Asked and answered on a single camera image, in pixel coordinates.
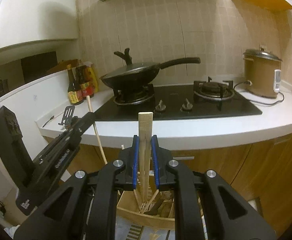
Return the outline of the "yellow plastic utensil basket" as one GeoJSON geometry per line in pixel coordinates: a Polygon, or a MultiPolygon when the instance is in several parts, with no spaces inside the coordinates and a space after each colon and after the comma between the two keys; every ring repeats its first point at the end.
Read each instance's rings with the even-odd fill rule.
{"type": "MultiPolygon", "coordinates": [[[[139,201],[142,202],[140,182],[138,182],[136,191],[139,201]]],[[[173,204],[169,217],[164,218],[157,216],[157,209],[161,204],[160,193],[154,183],[153,171],[150,171],[148,201],[142,203],[142,207],[139,209],[133,191],[124,191],[117,204],[117,215],[142,226],[173,230],[175,228],[175,196],[173,194],[173,204]]]]}

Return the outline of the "dark soy sauce bottle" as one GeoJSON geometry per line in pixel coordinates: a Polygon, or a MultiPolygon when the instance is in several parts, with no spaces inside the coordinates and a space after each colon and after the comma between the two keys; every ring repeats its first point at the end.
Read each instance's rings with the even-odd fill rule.
{"type": "Polygon", "coordinates": [[[70,103],[73,105],[80,105],[83,103],[84,99],[81,92],[81,87],[74,78],[72,66],[70,64],[67,65],[67,73],[69,80],[67,93],[70,103]]]}

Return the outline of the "wooden base cabinets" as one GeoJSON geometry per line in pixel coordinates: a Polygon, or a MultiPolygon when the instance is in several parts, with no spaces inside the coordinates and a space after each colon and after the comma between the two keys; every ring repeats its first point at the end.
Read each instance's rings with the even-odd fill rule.
{"type": "MultiPolygon", "coordinates": [[[[172,151],[174,157],[194,157],[182,160],[193,171],[215,170],[245,200],[260,201],[263,218],[278,237],[292,232],[292,134],[252,144],[208,150],[172,151]]],[[[80,145],[80,151],[67,171],[87,173],[104,166],[97,146],[80,145]]],[[[175,221],[168,218],[172,200],[164,203],[162,216],[138,215],[132,192],[124,193],[117,214],[143,226],[174,229],[175,221]]]]}

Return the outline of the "red label sauce bottle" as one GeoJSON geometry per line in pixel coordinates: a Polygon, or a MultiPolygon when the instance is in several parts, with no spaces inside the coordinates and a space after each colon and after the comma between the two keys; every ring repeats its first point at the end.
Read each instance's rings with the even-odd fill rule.
{"type": "Polygon", "coordinates": [[[77,81],[81,87],[83,98],[93,97],[98,92],[98,82],[93,68],[79,61],[75,69],[77,81]]]}

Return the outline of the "black gas stove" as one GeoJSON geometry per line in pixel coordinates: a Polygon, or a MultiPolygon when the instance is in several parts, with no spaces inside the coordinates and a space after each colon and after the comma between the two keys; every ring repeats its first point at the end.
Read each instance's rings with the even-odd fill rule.
{"type": "Polygon", "coordinates": [[[148,85],[130,95],[132,104],[119,92],[95,111],[98,121],[136,121],[138,113],[152,112],[154,120],[227,118],[260,115],[262,111],[234,90],[233,81],[194,81],[192,85],[148,85]]]}

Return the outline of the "black wok with lid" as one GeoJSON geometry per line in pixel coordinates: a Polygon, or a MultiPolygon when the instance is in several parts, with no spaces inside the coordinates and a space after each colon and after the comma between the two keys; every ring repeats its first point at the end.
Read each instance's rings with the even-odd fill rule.
{"type": "Polygon", "coordinates": [[[184,57],[162,63],[155,62],[138,62],[133,63],[129,54],[130,48],[126,48],[124,53],[115,51],[114,54],[126,63],[113,72],[100,77],[100,80],[107,87],[114,90],[134,90],[149,84],[159,73],[161,69],[179,64],[200,64],[199,57],[184,57]]]}

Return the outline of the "brown rice cooker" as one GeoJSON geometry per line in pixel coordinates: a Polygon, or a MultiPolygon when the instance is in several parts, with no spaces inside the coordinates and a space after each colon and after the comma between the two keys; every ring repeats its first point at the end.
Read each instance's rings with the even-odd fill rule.
{"type": "Polygon", "coordinates": [[[263,98],[275,99],[280,92],[282,60],[271,52],[246,49],[243,53],[243,88],[263,98]]]}

